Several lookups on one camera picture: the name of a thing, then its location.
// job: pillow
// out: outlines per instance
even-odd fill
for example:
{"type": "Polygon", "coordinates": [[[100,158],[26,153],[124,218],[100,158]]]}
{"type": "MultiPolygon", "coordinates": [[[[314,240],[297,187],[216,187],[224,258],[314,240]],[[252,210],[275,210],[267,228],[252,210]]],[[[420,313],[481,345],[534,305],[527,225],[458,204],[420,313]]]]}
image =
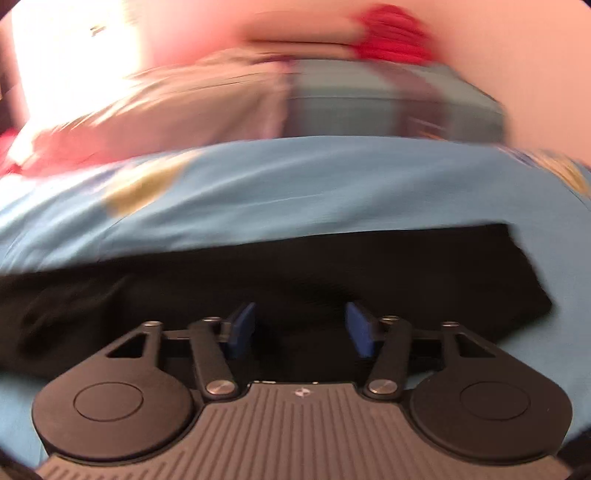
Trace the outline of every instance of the pillow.
{"type": "Polygon", "coordinates": [[[287,115],[285,64],[231,49],[186,67],[135,74],[118,98],[70,118],[30,120],[8,151],[45,176],[168,150],[274,138],[287,115]]]}
{"type": "Polygon", "coordinates": [[[246,41],[291,41],[353,45],[365,36],[365,27],[340,15],[276,11],[254,15],[240,31],[246,41]]]}
{"type": "Polygon", "coordinates": [[[247,46],[262,54],[287,55],[297,59],[354,60],[356,58],[355,51],[351,47],[336,43],[253,41],[247,46]]]}

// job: gray fabric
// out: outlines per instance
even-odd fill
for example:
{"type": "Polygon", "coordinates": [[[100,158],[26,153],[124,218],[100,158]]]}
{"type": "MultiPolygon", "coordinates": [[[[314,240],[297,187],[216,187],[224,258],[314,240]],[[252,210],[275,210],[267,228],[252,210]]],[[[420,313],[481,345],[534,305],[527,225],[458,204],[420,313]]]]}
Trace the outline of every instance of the gray fabric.
{"type": "Polygon", "coordinates": [[[427,137],[504,141],[501,105],[445,65],[300,60],[294,70],[286,136],[417,137],[426,125],[427,137]]]}

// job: ribbed rubber platform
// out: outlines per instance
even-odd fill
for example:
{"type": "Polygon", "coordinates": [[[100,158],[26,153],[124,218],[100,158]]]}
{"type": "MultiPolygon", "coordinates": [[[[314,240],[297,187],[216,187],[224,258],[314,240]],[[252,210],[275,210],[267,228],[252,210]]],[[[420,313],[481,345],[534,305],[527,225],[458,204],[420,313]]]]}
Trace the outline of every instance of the ribbed rubber platform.
{"type": "Polygon", "coordinates": [[[166,452],[122,466],[52,456],[45,480],[563,480],[546,457],[483,466],[445,455],[408,424],[400,407],[362,398],[351,384],[254,384],[209,404],[166,452]]]}

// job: yellow pattern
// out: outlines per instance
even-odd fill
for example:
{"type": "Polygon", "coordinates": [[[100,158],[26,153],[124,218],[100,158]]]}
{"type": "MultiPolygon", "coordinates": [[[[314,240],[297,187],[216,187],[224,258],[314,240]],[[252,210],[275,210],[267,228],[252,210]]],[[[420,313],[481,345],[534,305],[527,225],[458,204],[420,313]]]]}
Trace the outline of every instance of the yellow pattern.
{"type": "Polygon", "coordinates": [[[591,187],[576,163],[564,154],[538,150],[526,151],[539,167],[548,170],[566,183],[574,192],[591,197],[591,187]]]}
{"type": "Polygon", "coordinates": [[[168,190],[194,158],[191,150],[122,168],[104,185],[107,208],[114,216],[124,217],[146,207],[168,190]]]}

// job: bed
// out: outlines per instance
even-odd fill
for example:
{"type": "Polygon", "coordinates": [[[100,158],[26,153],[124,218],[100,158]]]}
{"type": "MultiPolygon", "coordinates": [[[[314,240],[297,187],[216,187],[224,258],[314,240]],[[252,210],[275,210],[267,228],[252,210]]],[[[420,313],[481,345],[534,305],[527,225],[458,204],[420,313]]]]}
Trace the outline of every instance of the bed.
{"type": "MultiPolygon", "coordinates": [[[[506,222],[555,308],[501,346],[569,395],[571,438],[591,424],[589,180],[586,168],[549,153],[387,137],[232,142],[45,180],[10,175],[0,179],[0,273],[321,233],[506,222]],[[144,200],[124,205],[113,181],[134,171],[166,175],[144,200]]],[[[0,374],[0,445],[31,466],[44,458],[29,415],[43,384],[0,374]]]]}
{"type": "Polygon", "coordinates": [[[31,118],[0,161],[0,175],[46,176],[167,150],[271,137],[505,141],[502,106],[443,64],[280,60],[228,49],[210,63],[140,73],[123,82],[122,91],[116,89],[117,100],[111,93],[100,100],[87,92],[90,105],[75,102],[69,113],[56,107],[48,118],[31,118]]]}

